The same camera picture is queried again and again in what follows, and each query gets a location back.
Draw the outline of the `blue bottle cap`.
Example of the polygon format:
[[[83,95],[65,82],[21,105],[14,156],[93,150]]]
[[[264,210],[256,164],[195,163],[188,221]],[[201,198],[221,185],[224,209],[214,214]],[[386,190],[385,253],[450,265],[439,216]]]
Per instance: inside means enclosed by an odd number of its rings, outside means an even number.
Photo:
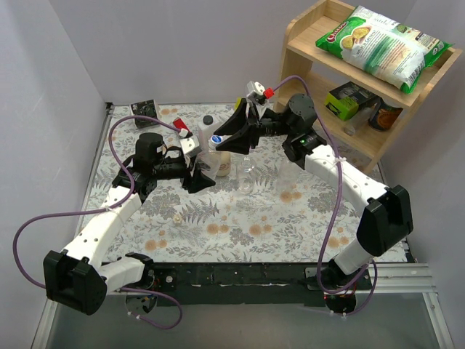
[[[222,137],[218,135],[212,135],[209,138],[209,144],[211,145],[219,145],[222,143],[222,141],[223,141]]]

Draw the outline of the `clear plastic bottle large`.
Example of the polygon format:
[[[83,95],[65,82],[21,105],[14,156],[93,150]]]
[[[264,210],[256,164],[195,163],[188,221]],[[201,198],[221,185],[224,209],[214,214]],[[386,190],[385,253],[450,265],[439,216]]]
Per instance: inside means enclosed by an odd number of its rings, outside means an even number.
[[[275,184],[277,194],[290,192],[296,184],[301,169],[288,159],[283,159],[278,169],[278,176]]]

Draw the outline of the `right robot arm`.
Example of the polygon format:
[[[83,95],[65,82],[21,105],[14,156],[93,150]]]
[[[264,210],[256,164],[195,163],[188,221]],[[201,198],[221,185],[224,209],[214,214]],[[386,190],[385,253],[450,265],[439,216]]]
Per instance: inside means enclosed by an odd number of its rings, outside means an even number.
[[[305,94],[293,95],[280,113],[266,109],[260,114],[255,104],[241,100],[215,131],[225,137],[216,149],[247,155],[260,138],[284,135],[288,160],[326,181],[337,189],[338,199],[351,203],[360,216],[356,237],[317,273],[322,286],[345,289],[373,258],[413,231],[410,196],[403,186],[377,182],[346,162],[314,130],[318,119],[311,97]]]

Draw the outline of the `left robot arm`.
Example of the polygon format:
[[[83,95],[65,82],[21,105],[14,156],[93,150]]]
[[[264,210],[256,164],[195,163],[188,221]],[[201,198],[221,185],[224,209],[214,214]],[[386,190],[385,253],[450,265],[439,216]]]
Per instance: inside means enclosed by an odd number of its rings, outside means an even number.
[[[92,315],[110,292],[131,286],[151,289],[156,281],[153,260],[131,252],[115,262],[104,256],[119,231],[136,213],[161,180],[179,180],[188,193],[214,186],[196,163],[201,146],[195,135],[180,140],[177,157],[169,157],[157,133],[139,136],[135,153],[125,160],[112,182],[102,211],[62,251],[50,251],[43,261],[47,297]]]

